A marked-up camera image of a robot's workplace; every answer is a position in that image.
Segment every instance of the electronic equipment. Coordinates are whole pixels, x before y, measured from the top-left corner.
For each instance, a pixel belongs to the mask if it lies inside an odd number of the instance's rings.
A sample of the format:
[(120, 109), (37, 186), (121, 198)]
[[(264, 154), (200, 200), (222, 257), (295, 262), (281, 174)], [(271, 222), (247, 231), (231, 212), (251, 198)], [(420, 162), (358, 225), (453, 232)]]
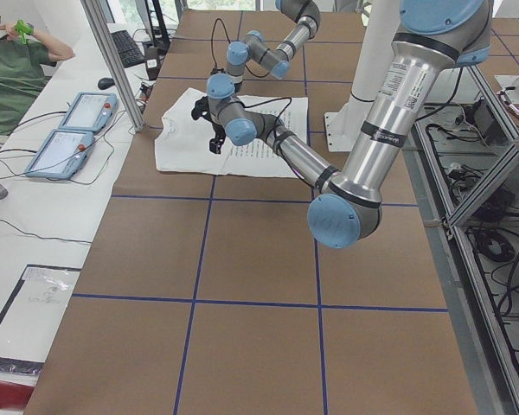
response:
[(506, 215), (506, 211), (515, 199), (515, 194), (504, 187), (500, 187), (484, 201), (473, 213), (473, 216), (483, 222), (499, 222)]
[(135, 0), (135, 4), (138, 14), (146, 28), (146, 33), (148, 33), (151, 39), (152, 46), (157, 48), (160, 55), (166, 55), (171, 46), (171, 40), (167, 33), (167, 28), (165, 27), (162, 7), (159, 1), (152, 0), (153, 11), (150, 9), (149, 0)]
[(465, 115), (466, 121), (478, 128), (484, 142), (488, 145), (505, 145), (508, 143), (500, 124), (484, 99), (480, 99), (473, 106), (466, 108)]
[(113, 43), (118, 50), (123, 67), (134, 67), (144, 62), (144, 55), (140, 47), (126, 30), (112, 33)]
[(144, 58), (146, 59), (145, 64), (148, 80), (156, 80), (159, 75), (159, 70), (162, 67), (157, 48), (155, 46), (147, 48), (144, 51)]
[(493, 229), (481, 229), (475, 232), (477, 250), (486, 258), (495, 262), (510, 262), (516, 251), (510, 242)]
[(81, 168), (93, 143), (91, 131), (52, 130), (24, 174), (66, 180)]
[(118, 107), (114, 93), (79, 93), (60, 122), (63, 130), (98, 132)]
[(98, 81), (97, 87), (100, 90), (105, 90), (114, 85), (115, 85), (115, 80), (113, 80), (113, 78), (100, 78), (100, 80)]

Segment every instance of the green shirt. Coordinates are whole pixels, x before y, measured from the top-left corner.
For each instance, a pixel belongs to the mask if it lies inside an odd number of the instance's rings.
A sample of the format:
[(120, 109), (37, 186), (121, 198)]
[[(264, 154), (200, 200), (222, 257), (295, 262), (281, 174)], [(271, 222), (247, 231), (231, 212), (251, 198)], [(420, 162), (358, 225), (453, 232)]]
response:
[(0, 135), (11, 133), (46, 86), (41, 64), (54, 65), (40, 42), (0, 40)]

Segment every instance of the light blue joint cap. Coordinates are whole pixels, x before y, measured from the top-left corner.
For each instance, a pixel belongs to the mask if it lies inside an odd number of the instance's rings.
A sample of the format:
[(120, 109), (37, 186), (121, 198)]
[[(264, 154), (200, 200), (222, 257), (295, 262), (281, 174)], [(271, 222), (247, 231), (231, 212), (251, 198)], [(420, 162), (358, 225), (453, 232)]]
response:
[(210, 98), (224, 99), (234, 94), (234, 83), (226, 73), (216, 73), (209, 77), (206, 90)]
[(273, 75), (278, 80), (282, 80), (290, 68), (291, 64), (289, 61), (281, 61), (273, 67), (271, 70), (271, 75)]
[(228, 45), (227, 61), (231, 65), (242, 65), (248, 60), (248, 46), (242, 41), (233, 41)]
[(308, 225), (315, 239), (330, 248), (345, 248), (360, 239), (356, 210), (337, 195), (320, 195), (310, 204)]
[(401, 0), (402, 24), (416, 35), (440, 35), (467, 22), (484, 0)]
[(246, 145), (251, 143), (257, 136), (256, 126), (246, 118), (235, 118), (225, 125), (227, 137), (234, 145)]
[(263, 35), (258, 30), (250, 30), (247, 35), (256, 36), (258, 39), (260, 39), (262, 42), (265, 40), (263, 38)]
[(470, 52), (469, 54), (462, 54), (459, 56), (458, 61), (456, 62), (456, 67), (469, 67), (471, 65), (477, 65), (486, 61), (489, 53), (490, 46), (476, 50), (474, 52)]

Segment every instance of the white pillar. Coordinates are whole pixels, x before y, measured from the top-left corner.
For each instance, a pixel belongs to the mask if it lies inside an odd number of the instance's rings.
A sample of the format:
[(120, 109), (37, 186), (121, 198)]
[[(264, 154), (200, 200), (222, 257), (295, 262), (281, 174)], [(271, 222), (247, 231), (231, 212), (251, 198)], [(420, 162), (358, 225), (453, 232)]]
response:
[(398, 0), (374, 0), (349, 101), (325, 113), (329, 151), (350, 151), (394, 58), (392, 40), (400, 25)]

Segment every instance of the computer mouse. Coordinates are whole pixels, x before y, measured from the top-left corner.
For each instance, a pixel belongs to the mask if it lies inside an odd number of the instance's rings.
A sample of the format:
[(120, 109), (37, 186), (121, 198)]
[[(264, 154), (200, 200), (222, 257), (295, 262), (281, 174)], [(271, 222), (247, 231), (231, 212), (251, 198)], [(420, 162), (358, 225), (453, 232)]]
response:
[(114, 85), (115, 85), (115, 81), (113, 80), (113, 78), (102, 78), (101, 80), (98, 81), (98, 89), (107, 89), (110, 86), (114, 86)]

